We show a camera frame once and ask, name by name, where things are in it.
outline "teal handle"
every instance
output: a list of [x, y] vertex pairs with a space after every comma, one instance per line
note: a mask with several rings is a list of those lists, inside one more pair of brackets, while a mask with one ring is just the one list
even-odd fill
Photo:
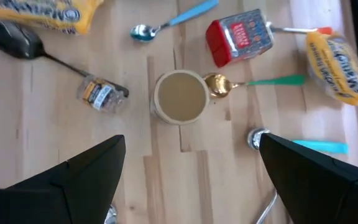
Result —
[[290, 75], [271, 80], [249, 82], [248, 85], [303, 85], [305, 81], [306, 77], [304, 75]]
[[340, 142], [325, 142], [325, 141], [303, 141], [296, 140], [295, 143], [308, 147], [312, 150], [319, 152], [331, 152], [331, 153], [340, 153], [347, 154], [349, 152], [349, 146]]
[[219, 4], [219, 0], [207, 0], [207, 1], [199, 4], [198, 6], [195, 6], [193, 9], [190, 9], [189, 11], [172, 19], [169, 22], [169, 24], [170, 24], [170, 26], [174, 26], [181, 22], [185, 22], [189, 19], [192, 19], [196, 16], [201, 15], [204, 12], [211, 10], [213, 7], [217, 6], [218, 4]]

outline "coffee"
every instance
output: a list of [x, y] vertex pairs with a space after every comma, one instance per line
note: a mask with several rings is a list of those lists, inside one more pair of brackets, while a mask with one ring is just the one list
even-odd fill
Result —
[[162, 80], [158, 100], [169, 118], [190, 121], [203, 112], [207, 96], [197, 78], [186, 73], [175, 73]]

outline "small glass jar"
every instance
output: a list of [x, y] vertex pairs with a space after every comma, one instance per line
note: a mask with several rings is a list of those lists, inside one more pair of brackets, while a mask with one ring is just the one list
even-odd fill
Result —
[[77, 91], [77, 98], [98, 111], [116, 113], [124, 102], [122, 91], [109, 81], [88, 75]]

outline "blue spoon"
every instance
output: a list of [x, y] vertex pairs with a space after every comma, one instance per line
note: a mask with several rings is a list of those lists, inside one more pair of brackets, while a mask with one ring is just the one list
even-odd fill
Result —
[[179, 15], [178, 17], [172, 19], [171, 21], [160, 25], [158, 28], [154, 28], [144, 24], [137, 25], [134, 28], [132, 28], [131, 37], [141, 42], [150, 42], [161, 30], [167, 27], [175, 26], [179, 23], [185, 22], [194, 17], [197, 17], [211, 10], [213, 7], [217, 6], [218, 4], [219, 4], [219, 0], [207, 0], [199, 4], [198, 6], [194, 7], [193, 9], [190, 9], [189, 11], [183, 13], [182, 15]]

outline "blue spoon handle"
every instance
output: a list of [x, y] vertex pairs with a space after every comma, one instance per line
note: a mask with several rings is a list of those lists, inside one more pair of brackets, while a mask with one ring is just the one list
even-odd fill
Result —
[[207, 12], [211, 10], [213, 7], [217, 6], [219, 4], [219, 0], [207, 0], [198, 6], [194, 7], [193, 9], [190, 9], [189, 11], [179, 15], [178, 17], [172, 19], [169, 22], [170, 26], [177, 25], [181, 22], [185, 22], [189, 19], [192, 19], [196, 16], [201, 15], [204, 12]]
[[325, 142], [325, 141], [302, 141], [297, 140], [295, 143], [308, 147], [312, 150], [319, 152], [332, 152], [332, 153], [340, 153], [347, 154], [349, 152], [349, 146], [344, 143], [339, 142]]

